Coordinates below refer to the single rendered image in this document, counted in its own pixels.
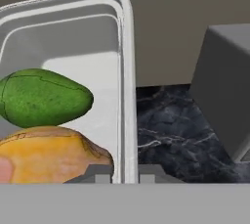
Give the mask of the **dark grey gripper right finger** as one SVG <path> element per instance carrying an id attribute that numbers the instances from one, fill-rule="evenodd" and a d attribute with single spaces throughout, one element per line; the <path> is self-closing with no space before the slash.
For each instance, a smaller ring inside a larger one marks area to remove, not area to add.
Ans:
<path id="1" fill-rule="evenodd" d="M 182 180 L 166 174 L 160 164 L 140 164 L 139 182 L 141 184 L 180 184 Z"/>

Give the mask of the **green avocado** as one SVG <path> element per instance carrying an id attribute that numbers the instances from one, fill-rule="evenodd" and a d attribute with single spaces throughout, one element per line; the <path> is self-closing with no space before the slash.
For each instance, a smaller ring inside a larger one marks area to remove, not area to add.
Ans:
<path id="1" fill-rule="evenodd" d="M 0 115 L 22 128 L 67 123 L 93 103 L 87 87 L 46 69 L 22 69 L 0 80 Z"/>

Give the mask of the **white tupperware container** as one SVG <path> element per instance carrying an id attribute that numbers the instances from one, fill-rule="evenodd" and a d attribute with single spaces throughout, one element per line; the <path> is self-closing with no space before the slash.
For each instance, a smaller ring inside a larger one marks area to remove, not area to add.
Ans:
<path id="1" fill-rule="evenodd" d="M 129 0 L 29 0 L 0 7 L 0 78 L 42 67 L 87 86 L 94 105 L 68 123 L 138 180 L 133 10 Z"/>

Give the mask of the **grey box-shaped appliance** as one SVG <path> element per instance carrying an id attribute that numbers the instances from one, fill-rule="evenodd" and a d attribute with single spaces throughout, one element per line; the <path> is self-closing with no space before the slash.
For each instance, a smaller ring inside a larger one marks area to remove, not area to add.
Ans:
<path id="1" fill-rule="evenodd" d="M 250 23 L 207 28 L 190 94 L 235 162 L 250 162 Z"/>

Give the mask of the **yellow orange mango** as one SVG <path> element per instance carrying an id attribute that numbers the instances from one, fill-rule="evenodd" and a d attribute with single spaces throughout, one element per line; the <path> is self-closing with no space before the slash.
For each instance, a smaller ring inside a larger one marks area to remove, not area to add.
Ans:
<path id="1" fill-rule="evenodd" d="M 31 127 L 0 140 L 0 183 L 63 183 L 96 164 L 114 169 L 108 150 L 69 128 Z"/>

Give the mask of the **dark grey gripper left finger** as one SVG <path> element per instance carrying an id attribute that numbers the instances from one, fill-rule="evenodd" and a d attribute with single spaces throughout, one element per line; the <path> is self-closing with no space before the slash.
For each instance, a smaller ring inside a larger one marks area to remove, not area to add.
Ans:
<path id="1" fill-rule="evenodd" d="M 91 164 L 83 175 L 68 180 L 68 183 L 111 184 L 112 165 Z"/>

